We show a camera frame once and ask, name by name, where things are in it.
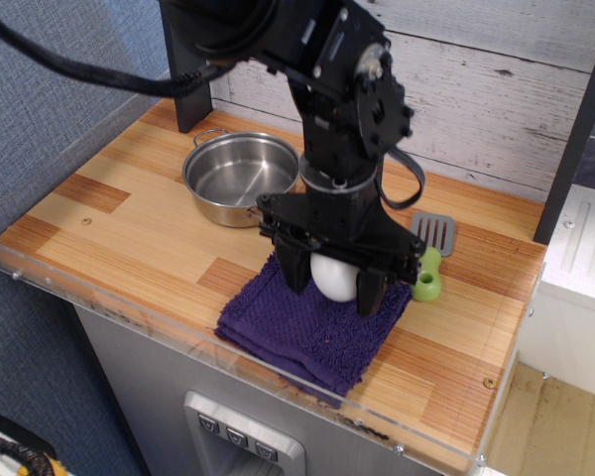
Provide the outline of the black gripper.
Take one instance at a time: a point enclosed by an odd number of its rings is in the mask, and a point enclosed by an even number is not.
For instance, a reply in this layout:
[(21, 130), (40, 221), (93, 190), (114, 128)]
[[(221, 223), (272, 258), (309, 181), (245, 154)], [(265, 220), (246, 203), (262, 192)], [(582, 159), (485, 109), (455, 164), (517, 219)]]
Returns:
[(319, 253), (361, 269), (357, 311), (373, 316), (390, 282), (414, 284), (426, 246), (389, 216), (373, 183), (355, 192), (311, 186), (304, 193), (264, 193), (261, 234), (272, 239), (288, 287), (301, 294), (310, 278), (310, 254)]

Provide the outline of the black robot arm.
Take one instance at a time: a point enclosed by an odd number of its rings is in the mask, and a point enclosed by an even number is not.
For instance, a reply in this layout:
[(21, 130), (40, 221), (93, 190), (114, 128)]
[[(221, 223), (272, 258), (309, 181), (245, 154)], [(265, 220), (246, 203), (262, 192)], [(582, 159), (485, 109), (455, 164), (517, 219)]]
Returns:
[(374, 314), (390, 285), (414, 284), (424, 243), (388, 212), (411, 205), (382, 189), (384, 160), (423, 179), (400, 150), (412, 109), (392, 73), (383, 25), (352, 1), (166, 1), (180, 44), (218, 73), (256, 60), (283, 73), (301, 117), (304, 193), (263, 194), (260, 228), (296, 293), (321, 255), (354, 266), (359, 314)]

